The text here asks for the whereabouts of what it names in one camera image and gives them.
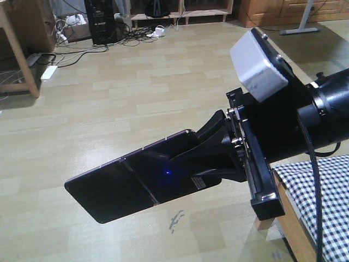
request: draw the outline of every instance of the smartphone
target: smartphone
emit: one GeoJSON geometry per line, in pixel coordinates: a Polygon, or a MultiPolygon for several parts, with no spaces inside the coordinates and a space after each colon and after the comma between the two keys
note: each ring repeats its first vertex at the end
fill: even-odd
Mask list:
{"type": "Polygon", "coordinates": [[[170,160],[200,141],[190,129],[73,177],[66,190],[99,223],[215,186],[216,177],[190,177],[170,160]]]}

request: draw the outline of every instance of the black phone mount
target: black phone mount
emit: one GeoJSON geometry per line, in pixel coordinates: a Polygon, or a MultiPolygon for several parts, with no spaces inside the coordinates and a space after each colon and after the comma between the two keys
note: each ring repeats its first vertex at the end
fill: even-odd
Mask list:
{"type": "Polygon", "coordinates": [[[248,181],[259,220],[284,215],[274,176],[245,114],[241,88],[227,94],[231,108],[217,111],[196,132],[200,144],[172,158],[171,169],[194,177],[248,181]]]}

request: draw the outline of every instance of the white power strip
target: white power strip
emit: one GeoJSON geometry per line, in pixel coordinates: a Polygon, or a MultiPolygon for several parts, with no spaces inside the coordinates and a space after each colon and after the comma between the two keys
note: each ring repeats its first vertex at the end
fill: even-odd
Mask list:
{"type": "Polygon", "coordinates": [[[58,66],[56,65],[49,65],[46,70],[44,71],[43,75],[41,76],[41,80],[48,80],[51,78],[51,76],[54,74],[58,66]]]}

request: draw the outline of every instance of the checkered cloth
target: checkered cloth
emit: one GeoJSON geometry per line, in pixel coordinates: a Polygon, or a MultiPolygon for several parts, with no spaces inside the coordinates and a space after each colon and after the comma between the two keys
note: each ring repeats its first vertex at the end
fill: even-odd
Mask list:
{"type": "MultiPolygon", "coordinates": [[[[318,159],[323,213],[323,255],[326,261],[349,261],[349,154],[318,159]]],[[[316,209],[310,162],[276,166],[291,201],[314,242],[316,209]]]]}

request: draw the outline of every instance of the wooden floor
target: wooden floor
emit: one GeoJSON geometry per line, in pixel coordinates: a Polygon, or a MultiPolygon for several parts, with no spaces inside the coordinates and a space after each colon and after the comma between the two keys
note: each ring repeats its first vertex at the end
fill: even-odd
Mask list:
{"type": "MultiPolygon", "coordinates": [[[[314,70],[349,67],[349,53],[340,52],[349,21],[320,26],[323,32],[307,35],[270,33],[294,61],[314,58],[290,61],[305,83],[314,70]],[[322,48],[321,39],[336,46],[322,48]],[[330,51],[337,57],[322,59],[330,51]]],[[[227,109],[225,93],[240,87],[228,51],[246,31],[229,23],[169,29],[153,43],[117,45],[59,68],[37,100],[0,101],[0,261],[292,261],[278,225],[254,228],[246,183],[224,181],[103,225],[63,188],[75,175],[179,130],[198,130],[227,109]]],[[[340,153],[348,152],[345,143],[340,153]]]]}

